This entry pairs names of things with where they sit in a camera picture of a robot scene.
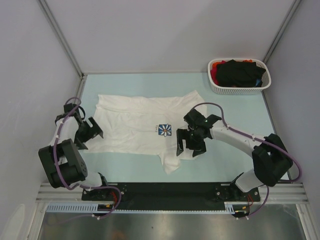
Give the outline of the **white daisy print t-shirt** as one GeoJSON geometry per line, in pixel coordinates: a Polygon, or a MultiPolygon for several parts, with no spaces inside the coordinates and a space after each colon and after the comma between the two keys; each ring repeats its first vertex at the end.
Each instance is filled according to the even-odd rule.
{"type": "Polygon", "coordinates": [[[184,116],[195,106],[207,115],[204,99],[194,90],[182,97],[98,96],[94,120],[103,131],[85,145],[89,153],[157,155],[167,174],[182,160],[194,160],[192,150],[177,155],[177,129],[187,129],[184,116]]]}

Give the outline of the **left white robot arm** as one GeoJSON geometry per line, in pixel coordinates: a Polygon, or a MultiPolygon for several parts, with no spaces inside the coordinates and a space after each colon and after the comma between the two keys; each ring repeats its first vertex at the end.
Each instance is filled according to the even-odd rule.
{"type": "Polygon", "coordinates": [[[90,172],[80,151],[88,150],[87,142],[104,132],[93,117],[85,121],[84,109],[74,103],[63,106],[63,114],[55,119],[56,130],[48,146],[38,151],[49,184],[54,189],[93,190],[100,200],[110,196],[111,188],[99,172],[90,172]]]}

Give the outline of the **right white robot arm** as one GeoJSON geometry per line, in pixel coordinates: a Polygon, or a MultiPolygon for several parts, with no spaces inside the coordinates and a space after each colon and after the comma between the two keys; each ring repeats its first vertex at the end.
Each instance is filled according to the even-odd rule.
{"type": "Polygon", "coordinates": [[[178,156],[184,149],[191,150],[193,157],[204,154],[207,151],[205,139],[209,138],[227,143],[252,158],[253,168],[232,181],[230,194],[237,201],[242,201],[254,188],[275,186],[293,166],[294,161],[276,134],[259,138],[233,128],[220,116],[205,117],[195,108],[183,119],[187,128],[176,131],[178,156]]]}

